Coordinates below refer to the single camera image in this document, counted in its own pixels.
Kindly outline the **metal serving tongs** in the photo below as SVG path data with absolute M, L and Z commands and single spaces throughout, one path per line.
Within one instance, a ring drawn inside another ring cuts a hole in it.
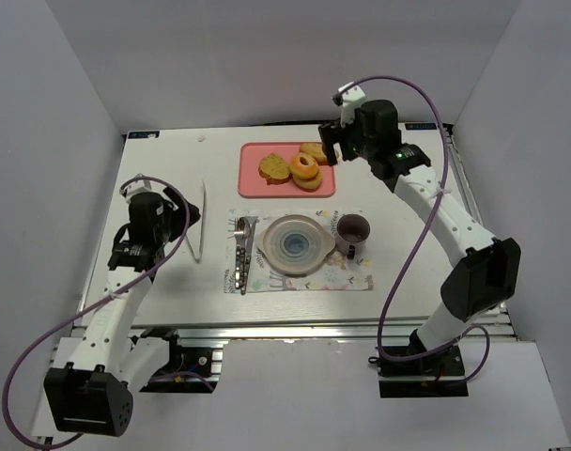
M 200 179 L 200 183 L 198 193 L 194 196 L 194 199 L 191 200 L 191 203 L 199 209 L 200 219 L 189 228 L 185 239 L 190 254 L 196 264 L 200 264 L 203 258 L 208 213 L 206 183 L 202 179 Z

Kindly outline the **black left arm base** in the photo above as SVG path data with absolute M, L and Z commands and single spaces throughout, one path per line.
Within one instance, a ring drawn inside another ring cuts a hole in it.
M 210 392 L 208 385 L 216 387 L 221 362 L 218 349 L 208 345 L 192 345 L 178 335 L 177 329 L 162 326 L 130 336 L 131 350 L 149 337 L 161 338 L 169 343 L 169 360 L 153 374 L 152 378 L 157 380 L 145 385 L 141 393 L 206 394 Z

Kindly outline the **yellow bread slice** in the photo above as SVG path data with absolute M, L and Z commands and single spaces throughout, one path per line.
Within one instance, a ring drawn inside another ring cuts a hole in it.
M 284 184 L 291 179 L 288 163 L 283 157 L 275 153 L 271 153 L 260 160 L 258 173 L 269 185 Z

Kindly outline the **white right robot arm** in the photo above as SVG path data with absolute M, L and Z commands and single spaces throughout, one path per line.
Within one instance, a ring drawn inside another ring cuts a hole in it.
M 403 142 L 391 101 L 347 101 L 338 95 L 334 103 L 340 117 L 319 128 L 329 163 L 336 162 L 337 151 L 346 161 L 366 160 L 372 174 L 424 222 L 450 261 L 439 306 L 409 339 L 411 358 L 446 350 L 480 315 L 515 294 L 520 247 L 512 238 L 498 239 L 446 192 L 444 176 L 427 155 Z

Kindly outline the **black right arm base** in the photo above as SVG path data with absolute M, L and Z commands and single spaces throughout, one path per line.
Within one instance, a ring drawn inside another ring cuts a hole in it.
M 410 362 L 391 362 L 373 355 L 368 364 L 378 373 L 381 398 L 467 397 L 465 367 L 458 346 Z

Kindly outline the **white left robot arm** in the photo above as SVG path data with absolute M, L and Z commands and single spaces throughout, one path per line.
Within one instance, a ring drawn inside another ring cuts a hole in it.
M 105 295 L 65 366 L 50 369 L 44 391 L 62 432 L 119 437 L 131 421 L 133 394 L 169 360 L 169 346 L 147 338 L 124 351 L 139 305 L 150 291 L 164 247 L 185 226 L 183 203 L 171 190 L 127 194 L 129 221 L 115 234 Z

